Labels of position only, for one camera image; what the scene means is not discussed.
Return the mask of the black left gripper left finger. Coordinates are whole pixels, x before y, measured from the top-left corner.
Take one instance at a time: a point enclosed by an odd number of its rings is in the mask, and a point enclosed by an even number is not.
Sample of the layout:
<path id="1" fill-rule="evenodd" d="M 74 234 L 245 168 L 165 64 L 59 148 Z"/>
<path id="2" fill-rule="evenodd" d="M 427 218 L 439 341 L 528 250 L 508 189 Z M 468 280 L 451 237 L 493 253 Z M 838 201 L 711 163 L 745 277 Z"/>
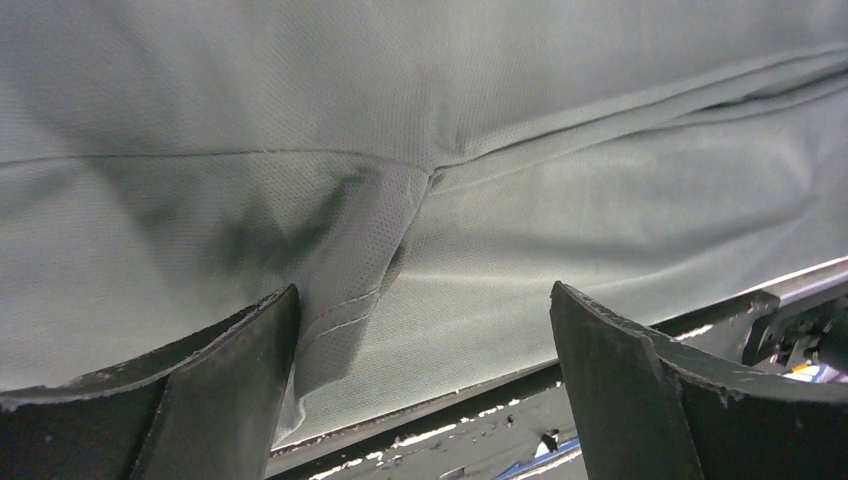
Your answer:
<path id="1" fill-rule="evenodd" d="M 5 479 L 260 479 L 299 336 L 299 295 L 58 387 L 1 396 Z"/>

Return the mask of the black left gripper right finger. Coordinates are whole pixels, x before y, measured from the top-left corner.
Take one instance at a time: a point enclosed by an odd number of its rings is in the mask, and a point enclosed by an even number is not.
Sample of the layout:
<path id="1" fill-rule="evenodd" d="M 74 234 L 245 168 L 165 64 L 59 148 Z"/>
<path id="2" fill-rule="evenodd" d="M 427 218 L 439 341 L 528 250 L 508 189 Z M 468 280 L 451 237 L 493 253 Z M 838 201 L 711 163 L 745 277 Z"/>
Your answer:
<path id="1" fill-rule="evenodd" d="M 592 479 L 843 479 L 847 388 L 684 344 L 556 283 L 550 317 Z"/>

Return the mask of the dark grey t shirt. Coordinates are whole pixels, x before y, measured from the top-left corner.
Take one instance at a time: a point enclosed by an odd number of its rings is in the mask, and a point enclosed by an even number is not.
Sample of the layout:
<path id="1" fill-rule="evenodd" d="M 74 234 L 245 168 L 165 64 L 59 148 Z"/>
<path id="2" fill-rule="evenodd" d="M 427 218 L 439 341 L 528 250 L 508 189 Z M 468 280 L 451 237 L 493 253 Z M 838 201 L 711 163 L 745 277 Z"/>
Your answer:
<path id="1" fill-rule="evenodd" d="M 1 386 L 295 285 L 286 445 L 847 253 L 843 1 L 5 1 Z"/>

